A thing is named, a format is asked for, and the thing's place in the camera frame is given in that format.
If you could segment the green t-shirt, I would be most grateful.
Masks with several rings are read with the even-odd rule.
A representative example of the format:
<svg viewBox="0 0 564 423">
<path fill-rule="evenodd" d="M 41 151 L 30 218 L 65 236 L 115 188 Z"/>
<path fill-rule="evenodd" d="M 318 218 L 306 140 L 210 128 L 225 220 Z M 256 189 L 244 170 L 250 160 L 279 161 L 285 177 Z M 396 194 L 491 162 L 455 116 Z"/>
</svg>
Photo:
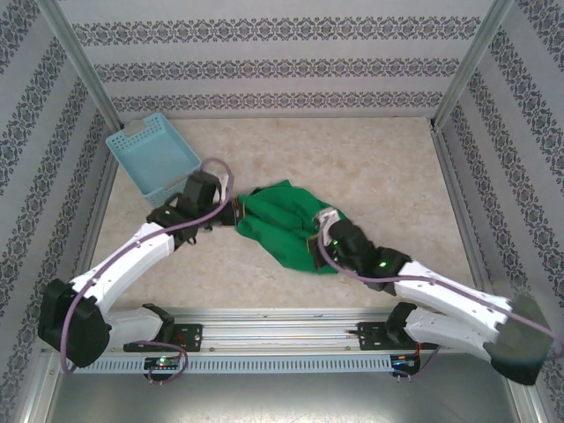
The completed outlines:
<svg viewBox="0 0 564 423">
<path fill-rule="evenodd" d="M 330 205 L 288 180 L 241 194 L 243 217 L 236 231 L 257 241 L 284 268 L 319 275 L 335 274 L 328 264 L 317 266 L 308 240 L 318 234 L 316 214 Z"/>
</svg>

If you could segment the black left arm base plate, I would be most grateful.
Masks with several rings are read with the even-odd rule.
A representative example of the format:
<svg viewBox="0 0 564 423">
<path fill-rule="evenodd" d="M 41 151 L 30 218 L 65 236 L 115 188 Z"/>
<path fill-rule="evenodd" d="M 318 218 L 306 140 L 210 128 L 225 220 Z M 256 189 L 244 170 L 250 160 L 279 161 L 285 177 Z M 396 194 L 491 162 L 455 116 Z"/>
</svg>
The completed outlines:
<svg viewBox="0 0 564 423">
<path fill-rule="evenodd" d="M 123 346 L 127 353 L 144 352 L 178 352 L 176 347 L 182 348 L 187 353 L 197 353 L 201 349 L 203 340 L 203 326 L 201 324 L 174 324 L 168 329 L 161 329 L 153 342 L 162 345 L 144 345 L 139 342 Z"/>
</svg>

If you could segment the grey metal base panel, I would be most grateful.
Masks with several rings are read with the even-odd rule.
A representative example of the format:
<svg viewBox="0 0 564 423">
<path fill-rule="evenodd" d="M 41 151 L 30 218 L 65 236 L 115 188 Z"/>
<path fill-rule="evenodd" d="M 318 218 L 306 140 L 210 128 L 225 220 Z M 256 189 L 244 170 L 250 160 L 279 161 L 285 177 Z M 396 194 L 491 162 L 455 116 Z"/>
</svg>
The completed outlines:
<svg viewBox="0 0 564 423">
<path fill-rule="evenodd" d="M 47 423 L 521 423 L 503 382 L 477 372 L 397 382 L 382 374 L 65 376 Z"/>
</svg>

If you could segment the aluminium frame post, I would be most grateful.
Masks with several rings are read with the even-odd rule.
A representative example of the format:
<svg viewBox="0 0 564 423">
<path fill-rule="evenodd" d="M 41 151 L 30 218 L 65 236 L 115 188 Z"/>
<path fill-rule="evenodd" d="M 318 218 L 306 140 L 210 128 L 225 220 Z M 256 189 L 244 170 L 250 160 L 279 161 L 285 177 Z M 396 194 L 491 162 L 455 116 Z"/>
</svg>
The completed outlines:
<svg viewBox="0 0 564 423">
<path fill-rule="evenodd" d="M 35 1 L 66 55 L 69 57 L 75 71 L 83 80 L 88 92 L 92 95 L 93 101 L 101 112 L 106 124 L 113 132 L 121 130 L 123 128 L 122 120 L 91 61 L 87 57 L 71 23 L 65 17 L 58 0 Z"/>
<path fill-rule="evenodd" d="M 477 69 L 479 62 L 485 54 L 493 37 L 497 34 L 499 27 L 506 18 L 508 10 L 514 0 L 493 0 L 482 23 L 473 38 L 471 45 L 466 51 L 452 81 L 444 93 L 439 107 L 431 119 L 432 128 L 442 128 L 449 118 L 456 102 L 459 100 L 466 84 Z"/>
</svg>

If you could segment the aluminium mounting rail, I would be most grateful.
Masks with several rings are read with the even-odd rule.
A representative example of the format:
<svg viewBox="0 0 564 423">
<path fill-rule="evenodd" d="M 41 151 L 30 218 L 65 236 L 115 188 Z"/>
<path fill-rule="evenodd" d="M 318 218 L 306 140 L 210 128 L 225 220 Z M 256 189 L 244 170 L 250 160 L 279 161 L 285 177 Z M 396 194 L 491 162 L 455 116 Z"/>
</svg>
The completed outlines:
<svg viewBox="0 0 564 423">
<path fill-rule="evenodd" d="M 337 310 L 172 310 L 174 324 L 201 324 L 204 351 L 361 351 L 358 322 L 387 322 L 390 314 Z M 437 345 L 416 343 L 432 350 Z"/>
</svg>

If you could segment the light blue plastic basket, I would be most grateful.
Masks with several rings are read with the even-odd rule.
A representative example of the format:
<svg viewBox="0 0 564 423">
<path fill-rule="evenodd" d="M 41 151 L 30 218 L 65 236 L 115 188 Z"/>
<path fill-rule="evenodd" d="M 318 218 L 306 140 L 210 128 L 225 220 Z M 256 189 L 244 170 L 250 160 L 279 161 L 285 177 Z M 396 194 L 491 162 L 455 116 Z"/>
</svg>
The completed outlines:
<svg viewBox="0 0 564 423">
<path fill-rule="evenodd" d="M 119 165 L 152 207 L 184 189 L 202 160 L 161 113 L 126 125 L 106 139 Z"/>
</svg>

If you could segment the aluminium side rail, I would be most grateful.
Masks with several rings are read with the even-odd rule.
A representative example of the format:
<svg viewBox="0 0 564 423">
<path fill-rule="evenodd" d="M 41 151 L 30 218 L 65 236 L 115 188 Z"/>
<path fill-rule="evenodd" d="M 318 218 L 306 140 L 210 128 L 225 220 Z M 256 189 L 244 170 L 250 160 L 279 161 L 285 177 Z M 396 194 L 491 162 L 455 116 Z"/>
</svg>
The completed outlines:
<svg viewBox="0 0 564 423">
<path fill-rule="evenodd" d="M 466 260 L 469 264 L 473 284 L 480 291 L 492 294 L 492 287 L 486 263 L 481 255 L 479 243 L 475 237 L 473 226 L 471 224 L 471 216 L 467 211 L 464 201 L 464 193 L 458 183 L 455 168 L 453 167 L 449 156 L 448 148 L 445 144 L 442 133 L 435 128 L 434 121 L 429 120 L 430 134 L 434 143 L 437 159 L 440 163 L 442 176 L 445 181 L 446 189 L 449 194 L 449 200 L 453 209 L 455 220 L 460 234 Z"/>
<path fill-rule="evenodd" d="M 92 277 L 89 266 L 115 177 L 115 161 L 104 144 L 106 134 L 103 126 L 89 130 L 64 199 L 63 256 L 52 284 L 59 319 L 64 319 L 73 301 L 80 300 L 80 291 Z"/>
</svg>

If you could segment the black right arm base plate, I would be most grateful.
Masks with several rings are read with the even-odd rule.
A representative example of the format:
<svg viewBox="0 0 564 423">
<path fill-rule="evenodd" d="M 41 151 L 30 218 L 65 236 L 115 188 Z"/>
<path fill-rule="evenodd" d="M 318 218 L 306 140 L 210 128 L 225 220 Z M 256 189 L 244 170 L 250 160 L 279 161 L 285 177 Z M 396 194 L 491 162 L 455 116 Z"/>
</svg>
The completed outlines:
<svg viewBox="0 0 564 423">
<path fill-rule="evenodd" d="M 414 350 L 413 341 L 403 329 L 390 329 L 385 322 L 358 322 L 355 331 L 361 351 Z"/>
</svg>

